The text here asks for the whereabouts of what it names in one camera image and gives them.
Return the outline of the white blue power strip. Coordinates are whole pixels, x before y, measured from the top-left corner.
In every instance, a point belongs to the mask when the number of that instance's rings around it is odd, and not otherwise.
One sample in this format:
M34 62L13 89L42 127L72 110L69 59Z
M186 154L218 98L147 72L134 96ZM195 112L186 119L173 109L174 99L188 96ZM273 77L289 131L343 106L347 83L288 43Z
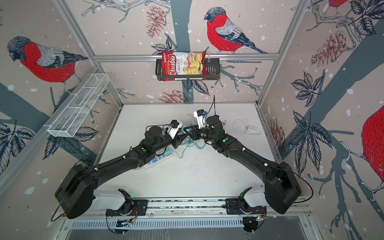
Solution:
M166 151L160 155L160 156L155 156L154 159L152 159L150 162L148 162L144 166L144 170L149 170L153 167L157 167L159 164L163 163L165 160L170 159L173 156L173 152L171 148L167 148Z

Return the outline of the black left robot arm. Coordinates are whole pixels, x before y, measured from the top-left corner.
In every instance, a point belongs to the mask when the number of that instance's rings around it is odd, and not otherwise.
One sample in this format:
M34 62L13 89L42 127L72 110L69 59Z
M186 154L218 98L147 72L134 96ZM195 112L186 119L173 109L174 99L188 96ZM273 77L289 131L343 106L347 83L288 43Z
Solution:
M145 132L145 138L127 153L102 164L72 167L55 192L64 215L68 219L81 216L91 207L95 199L94 190L99 186L127 171L148 164L158 151L168 146L177 148L187 136L177 130L172 137L170 134L163 134L162 127L152 126Z

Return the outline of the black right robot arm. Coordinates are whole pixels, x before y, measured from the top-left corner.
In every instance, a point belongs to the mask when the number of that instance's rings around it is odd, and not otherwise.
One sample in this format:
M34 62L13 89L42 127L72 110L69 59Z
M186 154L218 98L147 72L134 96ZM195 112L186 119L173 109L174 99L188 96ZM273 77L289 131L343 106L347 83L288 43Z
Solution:
M277 213L285 214L302 194L295 173L288 164L270 161L225 133L218 115L208 117L205 127L193 125L185 127L185 131L193 140L211 142L218 153L239 162L258 176L264 183L268 205Z

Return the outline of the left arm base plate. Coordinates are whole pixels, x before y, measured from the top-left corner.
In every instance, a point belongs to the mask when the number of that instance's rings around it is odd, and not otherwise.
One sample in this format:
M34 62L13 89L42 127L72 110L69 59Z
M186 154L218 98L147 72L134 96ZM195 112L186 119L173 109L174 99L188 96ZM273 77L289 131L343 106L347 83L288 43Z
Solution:
M148 200L126 200L122 206L117 210L107 209L106 216L107 217L125 217L125 216L133 216L133 217L141 217L146 215L146 211L148 208Z

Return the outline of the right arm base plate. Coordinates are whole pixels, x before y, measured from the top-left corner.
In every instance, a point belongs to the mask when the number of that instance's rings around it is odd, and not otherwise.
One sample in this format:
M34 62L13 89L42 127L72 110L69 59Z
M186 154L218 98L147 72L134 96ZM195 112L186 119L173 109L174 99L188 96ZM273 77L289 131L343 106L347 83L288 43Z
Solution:
M225 199L225 204L222 208L226 209L228 215L266 215L267 209L265 206L251 207L241 199Z

